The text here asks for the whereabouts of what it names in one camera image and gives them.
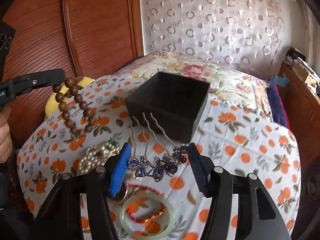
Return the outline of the person's left hand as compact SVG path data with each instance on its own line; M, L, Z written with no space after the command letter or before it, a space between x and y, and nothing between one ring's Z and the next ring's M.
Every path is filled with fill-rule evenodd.
M12 152L9 116L10 107L6 105L0 113L0 163L5 163Z

